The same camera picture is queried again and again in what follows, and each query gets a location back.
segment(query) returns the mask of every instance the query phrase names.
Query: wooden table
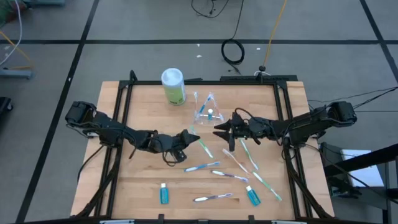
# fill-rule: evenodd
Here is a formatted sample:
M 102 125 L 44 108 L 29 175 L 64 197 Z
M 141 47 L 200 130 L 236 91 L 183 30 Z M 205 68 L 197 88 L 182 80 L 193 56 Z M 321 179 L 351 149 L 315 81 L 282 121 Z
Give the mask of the wooden table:
M 307 97 L 302 82 L 288 82 L 290 104 L 294 116 L 308 112 Z M 104 82 L 98 100 L 98 110 L 112 117 L 118 82 Z M 187 100 L 182 106 L 173 106 L 167 103 L 161 85 L 134 85 L 127 125 L 133 129 L 157 129 L 160 133 L 175 135 L 183 129 L 188 129 L 193 121 L 195 99 L 193 92 L 199 94 L 202 104 L 213 92 L 218 107 L 223 116 L 228 119 L 236 107 L 242 107 L 254 116 L 277 119 L 273 87 L 264 85 L 187 85 Z M 281 148 L 274 142 L 261 139 L 258 146 L 253 140 L 247 140 L 246 145 L 254 160 L 259 164 L 259 175 L 267 181 L 282 197 L 278 202 L 275 196 L 267 190 L 255 177 L 248 176 L 249 185 L 257 192 L 262 200 L 258 207 L 253 207 L 246 195 L 247 184 L 228 177 L 221 177 L 210 173 L 210 169 L 194 172 L 184 172 L 187 167 L 206 164 L 212 161 L 221 161 L 217 170 L 245 176 L 245 173 L 234 161 L 222 153 L 222 148 L 228 148 L 228 143 L 215 136 L 211 126 L 195 125 L 198 135 L 210 148 L 215 160 L 208 157 L 199 142 L 191 144 L 184 152 L 188 159 L 175 167 L 167 166 L 160 154 L 151 154 L 137 151 L 134 157 L 128 157 L 133 147 L 124 143 L 121 166 L 114 199 L 112 218 L 148 218 L 157 219 L 163 213 L 166 219 L 211 219 L 211 220 L 247 220 L 248 215 L 254 215 L 256 220 L 294 219 L 292 201 L 285 161 L 281 158 Z M 315 140 L 309 144 L 316 146 Z M 85 160 L 99 147 L 98 139 L 90 139 L 86 148 Z M 326 178 L 319 153 L 310 148 L 301 149 L 305 176 L 308 189 L 318 203 L 333 214 L 333 208 L 328 193 Z M 99 179 L 103 168 L 105 150 L 88 163 L 81 173 L 77 186 L 75 200 L 71 214 L 78 213 L 90 200 L 99 186 Z M 235 155 L 249 170 L 253 167 L 242 148 L 236 141 Z M 159 203 L 160 183 L 166 183 L 169 188 L 170 203 Z M 301 216 L 305 216 L 302 194 L 297 188 Z M 196 197 L 219 195 L 231 192 L 231 198 L 209 200 L 194 203 Z M 108 192 L 104 195 L 104 202 L 108 200 Z

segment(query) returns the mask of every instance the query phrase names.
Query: floor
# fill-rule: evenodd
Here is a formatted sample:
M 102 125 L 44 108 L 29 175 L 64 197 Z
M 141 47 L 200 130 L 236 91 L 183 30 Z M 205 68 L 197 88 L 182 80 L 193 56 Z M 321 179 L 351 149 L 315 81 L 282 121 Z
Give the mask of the floor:
M 215 8 L 224 3 L 215 1 Z M 264 39 L 270 37 L 282 3 L 244 2 L 235 37 L 246 43 L 244 62 L 238 65 L 242 74 L 252 75 L 264 60 Z M 25 221 L 69 216 L 86 140 L 67 129 L 63 117 L 72 101 L 96 103 L 101 82 L 127 79 L 131 69 L 140 80 L 159 80 L 169 67 L 181 69 L 185 78 L 236 75 L 228 71 L 220 43 L 232 36 L 240 4 L 230 0 L 215 19 L 198 17 L 186 0 L 66 0 L 63 7 L 23 13 L 21 49 L 32 59 L 35 75 L 30 80 L 0 79 L 0 96 L 12 98 L 15 105 L 0 134 L 0 223 L 16 221 L 46 149 Z M 195 0 L 194 5 L 207 13 L 211 3 Z M 288 1 L 267 72 L 297 75 L 311 100 L 397 86 L 397 65 L 391 60 L 398 60 L 397 8 L 395 0 Z M 17 21 L 2 31 L 16 40 Z M 0 43 L 0 54 L 5 54 L 6 42 Z M 239 58 L 233 45 L 227 45 L 226 53 Z M 23 64 L 24 58 L 14 54 L 6 66 Z M 372 96 L 349 101 L 360 103 Z M 397 97 L 398 92 L 392 92 L 361 110 L 398 110 Z M 397 125 L 397 113 L 362 112 L 354 126 L 331 128 L 322 140 L 347 149 L 375 150 L 397 143 Z M 389 167 L 391 187 L 397 187 L 395 165 Z M 382 222 L 378 208 L 340 198 L 333 204 L 338 218 Z

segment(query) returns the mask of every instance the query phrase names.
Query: white cable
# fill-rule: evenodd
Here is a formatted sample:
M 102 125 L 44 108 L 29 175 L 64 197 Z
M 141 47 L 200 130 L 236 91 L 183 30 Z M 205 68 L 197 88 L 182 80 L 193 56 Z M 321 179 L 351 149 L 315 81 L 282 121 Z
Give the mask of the white cable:
M 256 71 L 256 72 L 254 72 L 254 76 L 256 76 L 258 73 L 264 73 L 264 74 L 266 74 L 266 75 L 269 75 L 269 76 L 271 76 L 271 74 L 270 74 L 270 73 L 261 72 L 261 71 Z
M 0 62 L 0 66 L 3 65 L 3 64 L 8 60 L 8 58 L 12 55 L 12 53 L 14 53 L 15 49 L 17 49 L 19 43 L 20 43 L 21 40 L 22 40 L 22 19 L 21 19 L 21 10 L 19 9 L 18 0 L 15 0 L 15 4 L 16 4 L 17 10 L 18 10 L 18 19 L 19 19 L 19 40 L 18 40 L 18 43 L 15 45 L 14 49 L 7 55 L 7 57 L 6 57 L 2 62 Z

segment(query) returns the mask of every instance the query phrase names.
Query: blue bottle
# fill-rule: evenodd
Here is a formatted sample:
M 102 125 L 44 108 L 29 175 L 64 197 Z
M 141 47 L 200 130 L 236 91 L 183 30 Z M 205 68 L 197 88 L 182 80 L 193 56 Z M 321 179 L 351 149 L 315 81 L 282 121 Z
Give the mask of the blue bottle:
M 166 205 L 169 203 L 169 190 L 166 187 L 166 183 L 160 185 L 160 203 Z
M 251 203 L 254 206 L 259 205 L 261 203 L 261 201 L 260 201 L 259 197 L 257 196 L 256 192 L 250 186 L 247 186 L 246 190 L 248 192 L 248 196 L 250 198 Z

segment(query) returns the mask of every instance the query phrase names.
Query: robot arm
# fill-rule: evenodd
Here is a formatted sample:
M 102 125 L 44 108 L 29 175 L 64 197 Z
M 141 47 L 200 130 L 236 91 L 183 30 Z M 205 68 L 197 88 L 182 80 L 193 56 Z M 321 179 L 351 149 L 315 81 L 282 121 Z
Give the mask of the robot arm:
M 282 138 L 281 144 L 283 145 L 303 147 L 311 135 L 324 133 L 326 129 L 332 126 L 351 126 L 357 120 L 353 106 L 345 101 L 315 108 L 309 113 L 284 121 L 253 117 L 248 113 L 251 118 L 248 122 L 245 122 L 237 113 L 237 110 L 248 113 L 244 109 L 236 108 L 235 112 L 232 113 L 232 119 L 215 126 L 215 129 L 223 131 L 213 132 L 229 143 L 230 151 L 234 151 L 234 140 L 237 138 L 252 138 L 257 144 L 260 144 L 260 138 L 275 141 Z
M 89 137 L 89 133 L 98 134 L 102 145 L 116 147 L 123 139 L 127 139 L 138 150 L 151 153 L 169 152 L 176 162 L 184 161 L 187 156 L 183 150 L 200 139 L 199 136 L 189 134 L 186 129 L 176 136 L 158 134 L 156 130 L 134 130 L 97 111 L 93 104 L 83 101 L 73 102 L 65 120 L 68 127 L 81 129 L 82 135 L 86 137 Z

